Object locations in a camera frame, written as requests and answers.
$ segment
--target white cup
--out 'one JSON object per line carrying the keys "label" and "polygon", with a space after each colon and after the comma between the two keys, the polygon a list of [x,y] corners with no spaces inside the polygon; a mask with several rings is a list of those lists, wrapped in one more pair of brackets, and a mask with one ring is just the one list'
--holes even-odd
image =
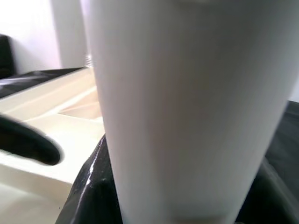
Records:
{"label": "white cup", "polygon": [[124,224],[231,224],[299,68],[299,1],[82,0]]}

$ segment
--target black garbage bag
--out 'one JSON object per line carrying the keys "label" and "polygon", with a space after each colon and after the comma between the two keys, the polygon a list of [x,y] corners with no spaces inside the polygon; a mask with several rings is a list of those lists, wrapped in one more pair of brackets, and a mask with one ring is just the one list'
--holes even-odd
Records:
{"label": "black garbage bag", "polygon": [[105,136],[82,166],[56,224],[122,224]]}

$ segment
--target black object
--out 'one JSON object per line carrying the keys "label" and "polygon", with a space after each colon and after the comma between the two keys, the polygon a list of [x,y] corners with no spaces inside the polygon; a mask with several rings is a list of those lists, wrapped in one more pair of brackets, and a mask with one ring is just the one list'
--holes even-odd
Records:
{"label": "black object", "polygon": [[122,224],[105,136],[81,168],[56,224]]}
{"label": "black object", "polygon": [[299,224],[298,103],[288,103],[237,220]]}
{"label": "black object", "polygon": [[8,36],[0,35],[0,79],[15,73],[14,60]]}
{"label": "black object", "polygon": [[3,115],[0,115],[0,149],[47,165],[56,165],[61,159],[58,145],[52,140]]}
{"label": "black object", "polygon": [[0,98],[58,78],[81,68],[32,71],[0,79]]}

